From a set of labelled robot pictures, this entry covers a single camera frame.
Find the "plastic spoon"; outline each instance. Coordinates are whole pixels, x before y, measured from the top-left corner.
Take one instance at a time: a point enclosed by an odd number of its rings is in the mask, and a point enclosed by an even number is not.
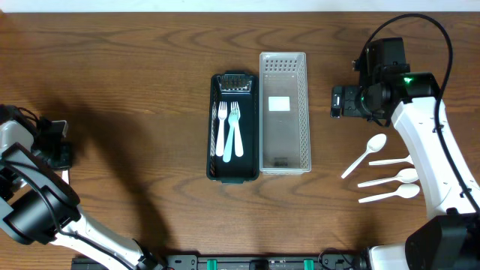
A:
[[[394,177],[388,177],[384,179],[378,179],[378,180],[372,180],[372,181],[366,181],[364,183],[358,184],[359,188],[364,188],[364,187],[370,187],[373,185],[380,185],[386,182],[390,181],[400,181],[404,184],[409,184],[413,183],[415,181],[419,180],[419,175],[417,174],[416,169],[402,169],[396,176]]]
[[[352,165],[350,165],[350,167],[348,167],[348,169],[346,169],[346,171],[342,175],[342,178],[344,179],[345,177],[347,177],[368,154],[380,151],[385,145],[386,141],[387,136],[385,134],[377,134],[373,136],[367,143],[367,150],[365,151],[365,153],[363,153],[363,155],[361,155],[357,160],[355,160]]]
[[[397,191],[385,194],[379,194],[375,196],[369,196],[363,199],[359,199],[359,203],[368,203],[375,200],[381,200],[392,196],[400,196],[404,199],[415,197],[420,192],[420,187],[416,184],[402,184],[398,187]]]
[[[408,155],[408,157],[405,157],[405,158],[371,161],[368,163],[368,165],[375,166],[375,165],[396,164],[401,162],[408,162],[413,165],[413,160],[412,160],[412,157],[410,157],[410,155]]]

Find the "white wall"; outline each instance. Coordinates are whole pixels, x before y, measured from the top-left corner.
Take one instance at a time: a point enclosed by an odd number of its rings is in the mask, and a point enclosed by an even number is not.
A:
[[[480,0],[0,0],[8,12],[480,11]]]

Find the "spoon handle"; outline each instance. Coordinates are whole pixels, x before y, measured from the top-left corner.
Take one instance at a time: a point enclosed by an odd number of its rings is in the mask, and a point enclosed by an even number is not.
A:
[[[345,177],[347,177],[368,154],[370,154],[370,151],[367,150],[365,153],[363,153],[363,155],[361,155],[357,160],[355,160],[355,162],[352,163],[352,165],[350,165],[350,167],[348,167],[348,169],[346,169],[346,171],[343,173],[342,178],[344,179]]]
[[[375,166],[375,165],[396,164],[396,163],[401,163],[401,162],[409,162],[409,161],[406,158],[396,158],[396,159],[391,159],[391,160],[371,161],[371,162],[368,163],[368,165]]]
[[[392,197],[392,196],[395,196],[395,195],[397,195],[395,192],[378,194],[378,195],[369,196],[369,197],[366,197],[366,198],[363,198],[363,199],[359,199],[358,202],[359,203],[368,203],[368,202],[373,202],[373,201],[376,201],[376,200],[381,200],[381,199],[385,199],[385,198],[388,198],[388,197]]]
[[[380,185],[386,182],[394,181],[394,180],[399,180],[397,176],[394,177],[388,177],[388,178],[383,178],[383,179],[377,179],[377,180],[372,180],[372,181],[366,181],[363,183],[358,184],[359,188],[364,188],[364,187],[370,187],[373,185]]]

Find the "black tray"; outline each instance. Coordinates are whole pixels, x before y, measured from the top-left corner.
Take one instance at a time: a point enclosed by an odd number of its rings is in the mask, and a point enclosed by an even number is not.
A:
[[[236,93],[234,91],[222,92],[218,78],[223,75],[238,75],[252,81],[249,93]],[[259,165],[259,102],[258,102],[258,78],[242,71],[227,71],[225,74],[215,74],[211,78],[210,88],[210,117],[208,119],[208,151],[207,151],[207,177],[211,180],[222,183],[241,184],[245,181],[253,181],[260,173]],[[241,131],[244,154],[242,157],[235,155],[232,151],[232,159],[229,163],[223,161],[223,157],[215,154],[215,143],[217,142],[218,125],[217,117],[218,103],[228,103],[230,115],[230,104],[237,101],[240,108],[240,121],[238,125]],[[228,117],[224,125],[224,138],[227,141]]]

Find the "white fork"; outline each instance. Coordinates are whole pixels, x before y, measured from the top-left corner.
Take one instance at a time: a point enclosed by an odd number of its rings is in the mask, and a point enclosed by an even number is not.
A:
[[[215,150],[215,154],[221,157],[224,155],[224,122],[227,119],[227,102],[221,101],[218,104],[218,120],[220,120],[220,126],[218,127],[218,135],[217,135],[217,148]]]
[[[238,113],[238,119],[237,122],[235,122],[235,155],[240,158],[243,155],[243,144],[239,127],[240,107],[238,101],[233,102],[233,109],[236,110],[236,112]]]

